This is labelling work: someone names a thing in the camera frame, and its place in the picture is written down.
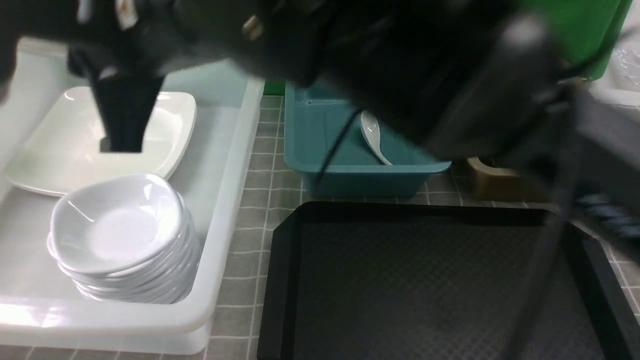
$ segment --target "plastic wrap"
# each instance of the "plastic wrap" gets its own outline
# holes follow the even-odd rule
[[[611,62],[618,86],[640,92],[640,44],[614,49]]]

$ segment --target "white square plate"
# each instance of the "white square plate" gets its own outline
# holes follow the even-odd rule
[[[99,143],[104,130],[91,90],[72,88],[17,151],[5,174],[20,188],[53,196],[138,172],[168,179],[189,143],[195,116],[193,96],[161,92],[147,125],[143,152],[103,154]]]

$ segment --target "gray tile floor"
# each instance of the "gray tile floor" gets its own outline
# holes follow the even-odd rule
[[[282,97],[262,100],[257,138],[230,245],[224,278],[214,313],[209,346],[201,354],[183,357],[155,354],[90,352],[45,348],[0,347],[0,360],[254,360],[273,229],[295,208],[310,201],[300,176],[284,161]],[[470,195],[466,167],[454,164],[433,176],[412,199],[363,199],[367,202],[451,206],[544,207],[541,204],[479,202]],[[605,246],[625,294],[640,318],[640,269]]]

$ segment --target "green container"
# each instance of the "green container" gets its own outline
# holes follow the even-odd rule
[[[556,34],[569,63],[580,63],[600,48],[615,41],[627,17],[632,0],[518,0],[524,8],[543,14]],[[589,80],[602,77],[611,53],[587,74]]]
[[[267,81],[264,83],[264,95],[284,96],[284,81]]]
[[[316,185],[314,179],[323,160],[354,110],[347,101],[322,88],[300,90],[287,84],[285,161],[302,175],[312,197],[413,197],[427,177],[451,166],[451,162],[435,160],[380,124],[382,153],[394,164],[382,165],[362,137],[358,119],[322,182]]]

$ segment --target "metal screw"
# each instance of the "metal screw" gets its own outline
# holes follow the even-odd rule
[[[257,16],[252,15],[242,26],[242,34],[249,41],[256,41],[264,34],[264,26],[260,22]]]

